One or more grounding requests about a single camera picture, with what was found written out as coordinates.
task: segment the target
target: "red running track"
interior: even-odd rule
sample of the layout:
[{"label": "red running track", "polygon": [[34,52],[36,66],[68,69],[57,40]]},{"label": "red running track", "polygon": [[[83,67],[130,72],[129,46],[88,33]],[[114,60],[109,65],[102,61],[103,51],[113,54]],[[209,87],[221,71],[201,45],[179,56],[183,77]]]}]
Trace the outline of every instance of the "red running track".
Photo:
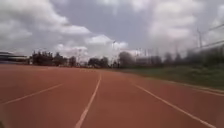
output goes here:
[{"label": "red running track", "polygon": [[93,69],[0,65],[5,128],[223,128],[224,94]]}]

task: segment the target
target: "cloud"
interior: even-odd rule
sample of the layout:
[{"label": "cloud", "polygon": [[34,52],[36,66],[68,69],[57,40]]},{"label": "cloud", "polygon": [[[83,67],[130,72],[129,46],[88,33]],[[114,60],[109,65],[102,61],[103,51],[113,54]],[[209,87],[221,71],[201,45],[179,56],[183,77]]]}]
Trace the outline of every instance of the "cloud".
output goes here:
[{"label": "cloud", "polygon": [[49,0],[2,0],[0,19],[26,19],[39,29],[51,30],[62,34],[89,34],[83,26],[72,25],[68,19],[59,15]]},{"label": "cloud", "polygon": [[140,50],[127,50],[133,57],[135,56],[142,56],[143,52]]},{"label": "cloud", "polygon": [[115,10],[118,7],[129,5],[135,12],[147,9],[151,0],[97,0],[97,2],[104,6],[111,6]]},{"label": "cloud", "polygon": [[87,44],[92,44],[92,45],[105,45],[109,42],[112,43],[112,40],[105,35],[99,35],[99,36],[87,38],[85,39],[85,42]]},{"label": "cloud", "polygon": [[21,25],[13,20],[0,23],[0,37],[5,40],[16,40],[27,38],[32,32],[24,29]]},{"label": "cloud", "polygon": [[205,40],[208,42],[216,42],[223,40],[223,33],[224,33],[224,4],[220,5],[217,8],[217,16],[215,17],[214,21],[211,24],[214,30],[210,31],[206,36]]},{"label": "cloud", "polygon": [[115,42],[112,44],[113,49],[115,50],[122,50],[128,47],[126,42]]},{"label": "cloud", "polygon": [[52,2],[59,4],[59,5],[68,5],[70,0],[51,0]]},{"label": "cloud", "polygon": [[203,9],[196,0],[154,0],[153,16],[149,27],[149,37],[156,45],[171,46],[178,41],[184,43],[192,36],[192,26],[197,18],[194,14]]},{"label": "cloud", "polygon": [[75,43],[68,42],[67,44],[57,44],[55,46],[55,51],[60,52],[63,56],[83,56],[88,55],[88,48],[85,46],[78,46]]}]

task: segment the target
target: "field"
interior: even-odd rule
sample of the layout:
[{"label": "field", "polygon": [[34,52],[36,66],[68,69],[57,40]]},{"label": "field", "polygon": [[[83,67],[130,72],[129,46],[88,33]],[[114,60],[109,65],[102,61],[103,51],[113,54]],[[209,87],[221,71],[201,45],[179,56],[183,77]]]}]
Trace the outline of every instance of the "field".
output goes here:
[{"label": "field", "polygon": [[150,69],[123,69],[123,72],[136,73],[146,77],[183,82],[224,90],[224,66],[220,67],[168,67]]}]

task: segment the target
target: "distant building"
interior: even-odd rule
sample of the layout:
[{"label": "distant building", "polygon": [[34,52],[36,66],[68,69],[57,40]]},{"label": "distant building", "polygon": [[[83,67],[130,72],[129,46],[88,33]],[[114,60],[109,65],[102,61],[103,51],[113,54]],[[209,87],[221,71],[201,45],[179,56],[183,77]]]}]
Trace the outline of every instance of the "distant building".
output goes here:
[{"label": "distant building", "polygon": [[0,52],[0,63],[4,64],[27,64],[26,56],[16,55],[9,52]]}]

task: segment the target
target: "sky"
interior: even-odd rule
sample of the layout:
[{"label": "sky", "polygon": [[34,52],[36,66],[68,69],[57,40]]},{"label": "sky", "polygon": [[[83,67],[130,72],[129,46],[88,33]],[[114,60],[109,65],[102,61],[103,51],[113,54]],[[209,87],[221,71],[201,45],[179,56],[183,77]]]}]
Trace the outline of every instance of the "sky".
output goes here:
[{"label": "sky", "polygon": [[223,40],[223,0],[0,0],[0,51],[113,58]]}]

